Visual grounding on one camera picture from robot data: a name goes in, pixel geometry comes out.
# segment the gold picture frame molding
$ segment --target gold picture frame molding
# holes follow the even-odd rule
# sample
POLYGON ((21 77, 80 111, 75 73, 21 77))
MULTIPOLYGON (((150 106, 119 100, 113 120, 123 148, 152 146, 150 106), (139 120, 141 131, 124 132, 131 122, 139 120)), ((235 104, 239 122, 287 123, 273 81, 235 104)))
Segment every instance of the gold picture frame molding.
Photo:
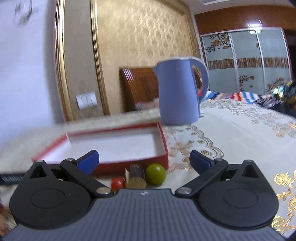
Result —
POLYGON ((57 0, 54 26, 54 55, 56 64, 56 75, 65 120, 73 121, 73 112, 70 102, 69 90, 67 85, 67 76, 65 70, 64 12, 65 0, 57 0))
MULTIPOLYGON (((156 0, 171 7, 186 19, 186 23, 189 30, 190 41, 192 45, 193 55, 200 58, 200 50, 196 38, 193 19, 190 14, 189 7, 180 0, 156 0)), ((104 84, 104 77, 102 71, 102 64, 99 52, 99 38, 98 38, 98 14, 97 14, 97 0, 90 0, 91 8, 91 28, 93 37, 93 49, 94 49, 94 61, 96 67, 96 76, 98 82, 98 88, 101 96, 101 103, 104 115, 109 115, 109 106, 107 101, 107 93, 104 84)), ((67 85, 67 76, 65 70, 65 55, 64 55, 64 12, 65 12, 65 0, 57 0, 56 16, 55 16, 55 32, 54 32, 54 44, 55 44, 55 63, 57 72, 57 81, 59 86, 60 99, 66 121, 73 120, 73 112, 70 102, 69 90, 67 85)))

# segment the wooden stopper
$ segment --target wooden stopper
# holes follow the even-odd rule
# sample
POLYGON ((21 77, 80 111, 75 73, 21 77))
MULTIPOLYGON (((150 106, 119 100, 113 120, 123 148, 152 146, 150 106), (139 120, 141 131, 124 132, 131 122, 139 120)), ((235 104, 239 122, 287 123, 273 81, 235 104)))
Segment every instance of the wooden stopper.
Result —
POLYGON ((147 183, 145 181, 144 169, 140 165, 132 164, 130 171, 126 170, 126 188, 128 189, 145 189, 147 183))

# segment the light switch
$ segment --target light switch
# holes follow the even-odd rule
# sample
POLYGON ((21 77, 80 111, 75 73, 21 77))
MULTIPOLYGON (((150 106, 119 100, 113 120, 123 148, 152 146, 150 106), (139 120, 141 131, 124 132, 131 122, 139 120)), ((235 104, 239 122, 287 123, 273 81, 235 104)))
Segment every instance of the light switch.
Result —
POLYGON ((81 110, 89 107, 95 107, 98 105, 98 102, 96 100, 96 95, 94 92, 76 95, 76 100, 77 100, 78 107, 81 110))

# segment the sliding wardrobe door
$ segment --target sliding wardrobe door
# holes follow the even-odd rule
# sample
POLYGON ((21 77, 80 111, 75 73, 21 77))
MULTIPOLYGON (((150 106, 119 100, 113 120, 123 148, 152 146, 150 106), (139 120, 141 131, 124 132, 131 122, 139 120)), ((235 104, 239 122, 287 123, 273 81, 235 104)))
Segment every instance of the sliding wardrobe door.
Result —
POLYGON ((258 38, 265 66, 265 91, 269 93, 274 87, 290 80, 287 49, 280 29, 261 30, 258 38))
POLYGON ((255 30, 232 32, 231 36, 237 59, 238 92, 264 94, 262 59, 255 30))
POLYGON ((236 75, 228 33, 205 36, 202 40, 210 75, 210 90, 235 93, 236 75))

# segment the red box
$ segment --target red box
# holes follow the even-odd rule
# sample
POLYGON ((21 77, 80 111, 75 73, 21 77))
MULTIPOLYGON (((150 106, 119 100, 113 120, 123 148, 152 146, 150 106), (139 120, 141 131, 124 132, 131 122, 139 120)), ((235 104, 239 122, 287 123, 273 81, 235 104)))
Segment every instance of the red box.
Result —
POLYGON ((78 159, 91 150, 99 153, 99 166, 92 175, 123 174, 131 164, 144 168, 158 163, 168 168, 168 148, 158 122, 114 129, 69 132, 40 152, 35 160, 59 164, 66 158, 78 159))

